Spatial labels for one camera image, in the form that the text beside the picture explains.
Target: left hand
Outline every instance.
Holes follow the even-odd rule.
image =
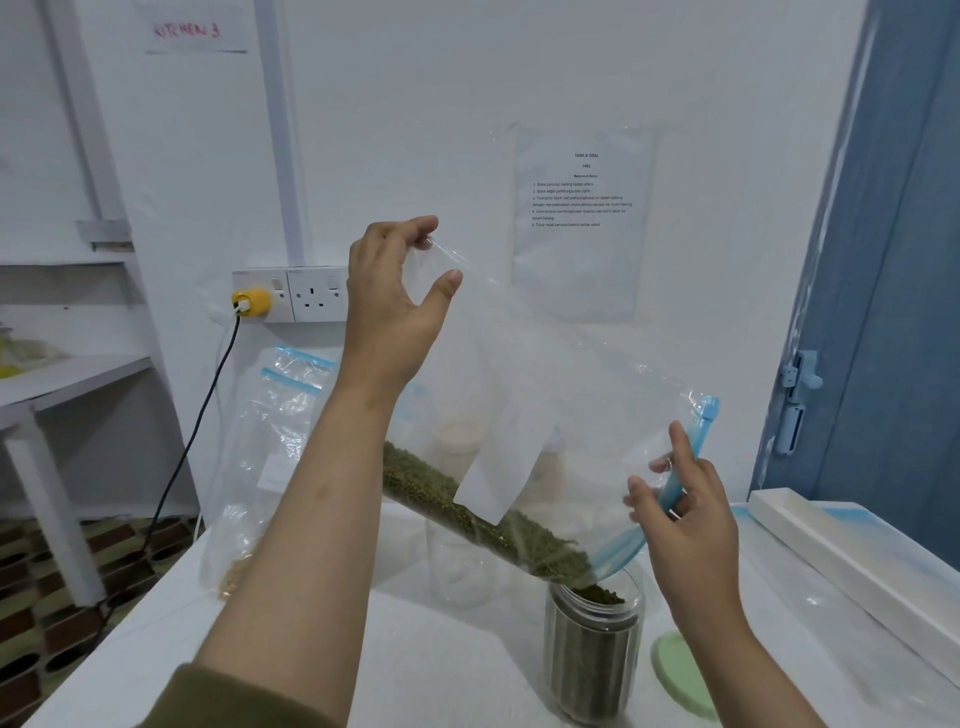
[[[347,339],[338,387],[359,387],[371,398],[393,403],[420,370],[444,324],[464,274],[440,276],[415,305],[401,273],[407,249],[430,247],[433,215],[405,223],[373,223],[350,246]]]

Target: shelf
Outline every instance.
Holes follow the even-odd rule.
[[[0,410],[28,402],[39,411],[73,400],[151,367],[149,356],[71,356],[48,367],[0,379]]]
[[[120,265],[128,260],[135,260],[134,253],[91,253],[90,257],[77,258],[24,258],[5,259],[0,258],[0,267],[2,266],[27,266],[27,265]]]

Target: patterned floor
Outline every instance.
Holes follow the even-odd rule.
[[[147,559],[134,561],[148,519],[85,521],[108,592],[97,608],[74,606],[35,521],[0,522],[0,728],[19,728],[77,668],[110,606],[112,629],[190,548],[194,519],[158,525]]]

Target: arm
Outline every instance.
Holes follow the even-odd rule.
[[[396,399],[440,332],[462,280],[421,306],[400,271],[437,218],[380,223],[350,248],[343,365],[276,514],[197,664],[346,724],[367,618],[383,442]]]
[[[663,597],[728,728],[826,728],[763,648],[740,601],[736,519],[713,465],[697,460],[680,423],[670,425],[673,467],[686,494],[672,522],[636,475],[624,499],[650,545]],[[662,472],[666,459],[651,468]]]

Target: olive green sleeve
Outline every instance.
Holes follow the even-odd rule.
[[[140,728],[337,728],[306,706],[196,665],[174,672]]]

